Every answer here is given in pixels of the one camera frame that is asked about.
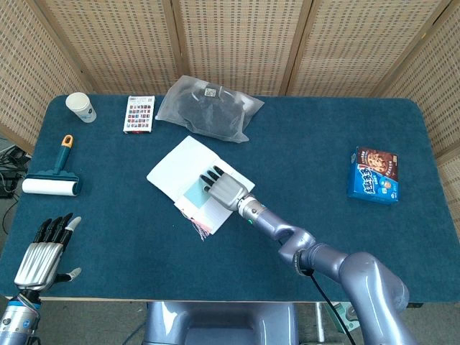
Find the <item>lint roller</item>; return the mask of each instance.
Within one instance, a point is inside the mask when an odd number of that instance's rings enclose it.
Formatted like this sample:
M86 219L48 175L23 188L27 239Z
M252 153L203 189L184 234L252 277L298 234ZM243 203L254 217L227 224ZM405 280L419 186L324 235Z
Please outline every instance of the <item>lint roller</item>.
M75 174L63 170L72 145L73 137L67 134L61 144L54 169L27 174L22 183L22 190L34 194L76 196L80 192L82 182Z

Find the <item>plastic bag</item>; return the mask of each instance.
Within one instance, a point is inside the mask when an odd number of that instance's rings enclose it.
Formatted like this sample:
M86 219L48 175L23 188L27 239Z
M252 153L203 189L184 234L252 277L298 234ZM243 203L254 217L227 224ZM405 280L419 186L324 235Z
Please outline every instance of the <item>plastic bag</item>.
M243 130L263 104L245 93L183 75L166 93L155 118L226 142L247 142Z

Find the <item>open notebook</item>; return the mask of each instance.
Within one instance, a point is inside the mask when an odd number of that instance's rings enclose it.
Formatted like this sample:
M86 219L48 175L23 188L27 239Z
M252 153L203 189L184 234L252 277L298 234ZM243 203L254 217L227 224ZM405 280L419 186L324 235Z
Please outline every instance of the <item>open notebook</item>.
M213 171L214 165L242 183L247 190L253 189L254 183L190 136L168 153L147 176L148 181L169 196L183 215L194 223L202 238L214 234L231 215L231 211L203 190L206 184L200 179L200 174Z

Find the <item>lint roller handle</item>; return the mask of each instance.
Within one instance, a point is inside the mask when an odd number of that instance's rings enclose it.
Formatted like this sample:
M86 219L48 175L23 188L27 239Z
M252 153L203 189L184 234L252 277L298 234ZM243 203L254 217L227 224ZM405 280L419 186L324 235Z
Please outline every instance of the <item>lint roller handle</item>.
M70 149L73 145L73 137L70 134L67 134L62 144L60 145L59 154L56 158L55 169L53 173L55 175L59 174L60 171L64 168L65 162L67 162L67 158L69 157Z

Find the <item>robotic hand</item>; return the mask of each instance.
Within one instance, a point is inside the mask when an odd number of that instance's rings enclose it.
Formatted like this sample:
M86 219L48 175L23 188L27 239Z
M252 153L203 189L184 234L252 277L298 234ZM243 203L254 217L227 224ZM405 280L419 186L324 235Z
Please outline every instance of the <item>robotic hand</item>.
M205 192L273 240L288 238L278 253L301 274L320 272L341 284L356 311L366 345L415 345L399 317L409 301L401 279L366 252L344 254L318 243L305 229L292 226L262 205L232 176L218 167L201 179Z
M40 322L40 293L56 282L69 282L80 274L81 268L57 274L60 258L81 220L76 217L68 223L72 215L54 221L47 219L27 248L14 278L20 292L8 302L0 319L0 345L40 344L35 336Z

